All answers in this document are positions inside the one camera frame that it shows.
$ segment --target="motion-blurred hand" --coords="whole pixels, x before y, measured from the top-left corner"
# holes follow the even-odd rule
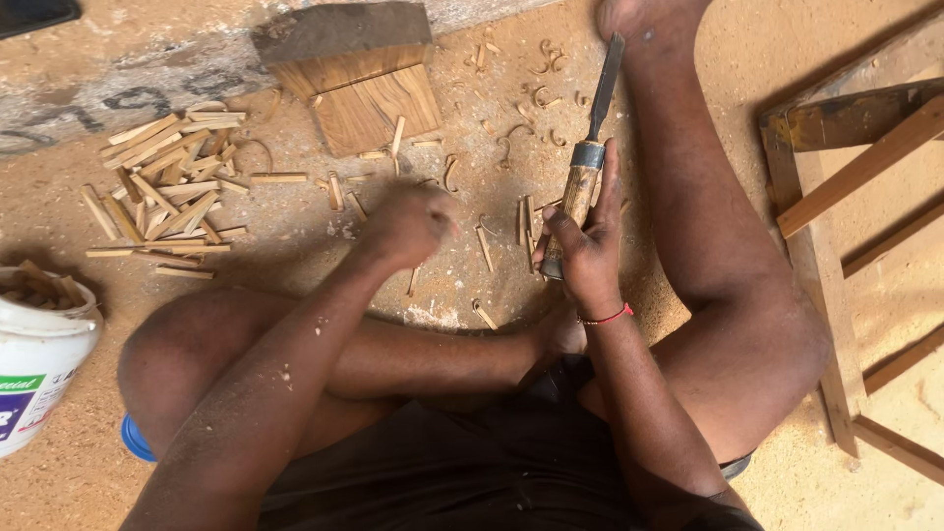
[[[531,260],[540,263],[553,234],[564,249],[564,279],[567,290],[579,305],[580,315],[600,320],[615,315],[623,307],[619,295],[619,239],[622,203],[619,158],[616,141],[606,141],[602,183],[597,206],[587,214],[585,230],[572,217],[554,207],[542,212],[544,228]]]
[[[391,272],[418,267],[458,232],[456,200],[437,188],[410,188],[387,197],[370,215],[358,245]]]

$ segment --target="man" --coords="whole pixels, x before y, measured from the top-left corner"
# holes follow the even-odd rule
[[[815,387],[829,346],[701,94],[710,1],[599,14],[604,37],[626,38],[656,245],[688,322],[650,355],[620,297],[613,140],[584,231],[545,209],[533,256],[549,234],[563,244],[585,357],[558,357],[582,349],[564,310],[496,337],[364,317],[454,228],[451,198],[414,190],[301,302],[199,294],[128,340],[119,383],[159,461],[123,529],[759,529],[725,476]],[[511,393],[548,365],[473,413],[410,400]]]

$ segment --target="wooden chisel handle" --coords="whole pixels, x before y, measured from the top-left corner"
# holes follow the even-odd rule
[[[600,142],[581,140],[574,145],[574,156],[570,160],[570,174],[564,188],[564,200],[561,208],[574,218],[578,227],[583,227],[590,210],[594,188],[597,187],[597,174],[603,167],[603,154],[606,149]],[[541,273],[552,279],[564,279],[564,250],[557,238],[551,236],[548,248],[544,251]]]

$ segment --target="black shorts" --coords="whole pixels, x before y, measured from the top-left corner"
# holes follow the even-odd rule
[[[589,359],[566,356],[474,413],[407,403],[290,463],[259,529],[642,529],[608,424],[577,402],[592,377]]]

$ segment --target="blue object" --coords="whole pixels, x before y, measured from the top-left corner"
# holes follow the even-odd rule
[[[158,459],[151,452],[151,447],[147,445],[147,441],[144,440],[144,436],[141,435],[141,430],[138,429],[138,425],[134,423],[134,420],[131,419],[131,416],[127,412],[125,412],[125,418],[121,421],[121,439],[125,442],[125,446],[127,446],[132,454],[137,455],[148,463],[158,462]]]

